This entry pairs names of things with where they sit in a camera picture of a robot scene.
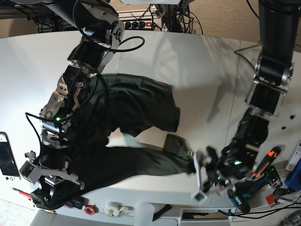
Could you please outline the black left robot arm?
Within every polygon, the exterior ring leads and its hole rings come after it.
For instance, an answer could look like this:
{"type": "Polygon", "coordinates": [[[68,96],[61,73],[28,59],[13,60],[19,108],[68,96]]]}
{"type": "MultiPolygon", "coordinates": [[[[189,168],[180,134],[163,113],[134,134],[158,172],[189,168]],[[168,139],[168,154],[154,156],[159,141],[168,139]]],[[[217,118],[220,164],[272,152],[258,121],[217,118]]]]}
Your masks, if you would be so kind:
{"type": "Polygon", "coordinates": [[[301,3],[298,0],[261,0],[259,27],[261,52],[254,69],[248,104],[230,144],[207,166],[204,190],[248,178],[254,171],[260,146],[268,136],[269,119],[277,114],[293,73],[293,51],[301,3]]]}

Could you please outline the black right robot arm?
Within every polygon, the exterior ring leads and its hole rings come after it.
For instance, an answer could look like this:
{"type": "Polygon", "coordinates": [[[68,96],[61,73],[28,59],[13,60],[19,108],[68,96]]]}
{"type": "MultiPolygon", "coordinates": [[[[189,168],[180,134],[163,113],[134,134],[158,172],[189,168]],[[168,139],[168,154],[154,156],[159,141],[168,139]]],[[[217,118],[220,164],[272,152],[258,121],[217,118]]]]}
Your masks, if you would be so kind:
{"type": "Polygon", "coordinates": [[[76,174],[68,174],[64,151],[71,143],[72,120],[90,101],[96,86],[90,75],[101,79],[103,69],[112,59],[123,38],[124,24],[117,11],[105,0],[45,0],[43,4],[77,28],[82,39],[68,57],[69,65],[60,77],[49,102],[41,110],[40,154],[33,162],[41,196],[47,208],[55,205],[59,185],[72,182],[83,190],[76,174]]]}

